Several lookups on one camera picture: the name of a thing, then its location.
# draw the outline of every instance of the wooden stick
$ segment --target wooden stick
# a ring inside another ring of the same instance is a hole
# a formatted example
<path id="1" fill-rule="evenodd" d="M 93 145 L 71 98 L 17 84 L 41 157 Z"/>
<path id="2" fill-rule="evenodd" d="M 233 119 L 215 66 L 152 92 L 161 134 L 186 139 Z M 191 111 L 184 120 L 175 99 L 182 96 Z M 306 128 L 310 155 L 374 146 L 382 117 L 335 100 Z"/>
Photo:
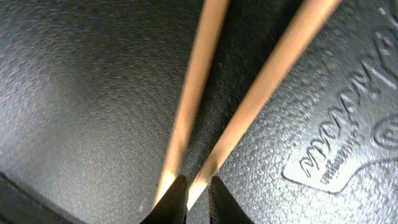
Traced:
<path id="1" fill-rule="evenodd" d="M 341 0 L 305 1 L 279 39 L 189 189 L 191 209 L 293 64 Z"/>
<path id="2" fill-rule="evenodd" d="M 203 4 L 154 206 L 180 170 L 228 4 L 229 0 L 206 0 Z"/>

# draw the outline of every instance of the chopstick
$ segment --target chopstick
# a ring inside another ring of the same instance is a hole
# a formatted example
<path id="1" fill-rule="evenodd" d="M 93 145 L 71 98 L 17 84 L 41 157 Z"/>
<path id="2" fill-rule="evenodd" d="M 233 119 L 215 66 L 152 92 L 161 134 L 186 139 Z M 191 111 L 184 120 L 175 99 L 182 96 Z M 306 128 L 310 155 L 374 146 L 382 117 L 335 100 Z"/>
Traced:
<path id="1" fill-rule="evenodd" d="M 178 176 L 228 4 L 229 0 L 206 0 L 203 4 L 154 206 Z"/>
<path id="2" fill-rule="evenodd" d="M 307 0 L 302 3 L 190 186 L 188 209 L 340 2 Z"/>

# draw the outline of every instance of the wooden chopstick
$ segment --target wooden chopstick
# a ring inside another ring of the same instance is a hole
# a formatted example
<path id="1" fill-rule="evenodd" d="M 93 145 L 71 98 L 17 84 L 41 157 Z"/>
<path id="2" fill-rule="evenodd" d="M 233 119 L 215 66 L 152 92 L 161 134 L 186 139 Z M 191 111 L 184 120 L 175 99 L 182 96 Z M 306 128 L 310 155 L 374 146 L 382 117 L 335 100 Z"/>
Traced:
<path id="1" fill-rule="evenodd" d="M 203 4 L 154 206 L 180 170 L 228 4 L 229 0 L 206 0 Z"/>
<path id="2" fill-rule="evenodd" d="M 302 3 L 190 186 L 188 209 L 192 208 L 211 177 L 340 2 L 307 0 Z"/>

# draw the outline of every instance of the raised label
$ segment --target raised label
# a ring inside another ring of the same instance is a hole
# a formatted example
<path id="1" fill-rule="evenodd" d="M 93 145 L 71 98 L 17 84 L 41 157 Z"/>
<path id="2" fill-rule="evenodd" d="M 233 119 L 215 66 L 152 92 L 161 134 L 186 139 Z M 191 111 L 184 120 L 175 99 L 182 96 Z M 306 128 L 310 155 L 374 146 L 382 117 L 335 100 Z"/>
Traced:
<path id="1" fill-rule="evenodd" d="M 295 150 L 283 175 L 327 192 L 339 192 L 351 176 L 372 162 L 398 157 L 398 50 L 392 29 L 372 33 L 377 58 L 360 56 L 346 89 L 325 112 L 318 134 Z"/>

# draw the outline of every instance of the plastic surface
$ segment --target plastic surface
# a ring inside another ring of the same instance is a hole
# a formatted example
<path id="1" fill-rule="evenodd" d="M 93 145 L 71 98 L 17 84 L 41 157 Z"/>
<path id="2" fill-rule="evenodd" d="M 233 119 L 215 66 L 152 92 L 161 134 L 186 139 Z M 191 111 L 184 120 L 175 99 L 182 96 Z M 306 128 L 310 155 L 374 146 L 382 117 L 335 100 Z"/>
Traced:
<path id="1" fill-rule="evenodd" d="M 0 4 L 0 169 L 84 222 L 141 222 L 201 2 Z M 181 171 L 188 183 L 298 5 L 231 1 Z M 375 31 L 397 36 L 397 10 L 395 1 L 343 2 L 228 157 L 218 175 L 254 223 L 397 223 L 396 159 L 357 170 L 337 194 L 282 175 L 319 137 L 351 72 L 363 69 L 358 59 L 378 58 Z M 396 72 L 396 59 L 388 62 Z M 385 103 L 361 108 L 360 130 L 398 111 L 391 88 L 382 93 Z M 207 198 L 187 223 L 208 223 Z"/>

